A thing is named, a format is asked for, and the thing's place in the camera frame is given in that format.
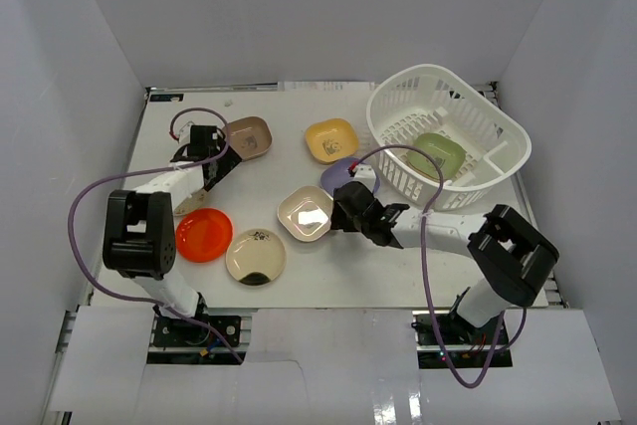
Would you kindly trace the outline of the brown square panda plate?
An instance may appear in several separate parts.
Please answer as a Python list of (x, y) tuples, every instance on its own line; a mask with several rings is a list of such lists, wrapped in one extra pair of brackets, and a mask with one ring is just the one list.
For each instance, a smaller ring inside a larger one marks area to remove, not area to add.
[(230, 122), (223, 128), (230, 146), (243, 161), (264, 156), (272, 146), (272, 134), (264, 119), (247, 116)]

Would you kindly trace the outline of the cream square panda plate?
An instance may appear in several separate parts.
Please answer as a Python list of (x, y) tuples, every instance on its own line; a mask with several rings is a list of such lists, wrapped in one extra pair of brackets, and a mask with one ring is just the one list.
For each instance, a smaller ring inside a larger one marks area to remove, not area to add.
[(330, 231), (332, 197), (316, 186), (303, 186), (279, 205), (277, 217), (298, 241), (314, 242)]

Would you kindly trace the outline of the green square panda plate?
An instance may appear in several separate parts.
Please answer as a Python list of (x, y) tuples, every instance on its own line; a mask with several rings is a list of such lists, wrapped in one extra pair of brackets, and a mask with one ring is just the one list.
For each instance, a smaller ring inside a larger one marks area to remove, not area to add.
[[(466, 159), (466, 150), (461, 145), (438, 133), (421, 134), (413, 146), (432, 157), (443, 173), (444, 180), (452, 180)], [(436, 168), (420, 153), (408, 150), (406, 158), (414, 170), (434, 180), (438, 179)]]

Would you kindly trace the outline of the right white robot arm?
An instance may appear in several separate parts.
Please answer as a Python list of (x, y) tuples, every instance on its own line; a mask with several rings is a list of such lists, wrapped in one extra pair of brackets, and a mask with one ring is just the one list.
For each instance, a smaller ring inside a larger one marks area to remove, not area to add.
[(351, 181), (334, 191), (330, 228), (360, 233), (379, 247), (433, 249), (471, 258), (483, 278), (452, 305), (450, 334), (470, 344), (510, 306), (530, 307), (558, 262), (557, 248), (514, 208), (498, 204), (484, 214), (422, 212), (382, 204)]

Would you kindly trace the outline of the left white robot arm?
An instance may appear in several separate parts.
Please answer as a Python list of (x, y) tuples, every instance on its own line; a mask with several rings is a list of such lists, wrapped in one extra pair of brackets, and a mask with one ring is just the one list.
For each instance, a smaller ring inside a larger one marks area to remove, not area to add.
[(176, 332), (190, 344), (208, 337), (211, 322), (199, 312), (201, 294), (174, 268), (174, 210), (210, 191), (241, 161), (225, 128), (192, 125), (166, 170), (140, 186), (113, 191), (107, 200), (104, 265), (141, 286), (158, 309), (178, 318)]

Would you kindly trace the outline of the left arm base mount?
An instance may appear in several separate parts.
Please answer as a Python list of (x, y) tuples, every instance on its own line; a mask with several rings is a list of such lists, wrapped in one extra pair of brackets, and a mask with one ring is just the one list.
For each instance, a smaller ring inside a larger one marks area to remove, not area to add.
[[(240, 344), (242, 318), (240, 316), (206, 316), (208, 323), (216, 328), (232, 346)], [(193, 325), (181, 319), (157, 317), (150, 344), (160, 348), (201, 347), (210, 344), (222, 346), (218, 337), (205, 327)]]

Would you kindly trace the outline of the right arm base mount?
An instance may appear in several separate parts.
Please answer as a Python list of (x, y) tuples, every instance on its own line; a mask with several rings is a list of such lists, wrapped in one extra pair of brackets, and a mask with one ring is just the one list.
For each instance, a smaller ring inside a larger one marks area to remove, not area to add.
[[(487, 361), (498, 319), (492, 318), (483, 327), (471, 331), (450, 323), (446, 314), (437, 315), (437, 320), (441, 336), (455, 367), (475, 371), (481, 369)], [(419, 369), (447, 369), (447, 358), (436, 340), (429, 314), (426, 312), (415, 314), (411, 327), (415, 332)], [(513, 366), (511, 352), (504, 350), (510, 341), (511, 336), (503, 324), (498, 334), (496, 352), (492, 357), (490, 367), (507, 368)]]

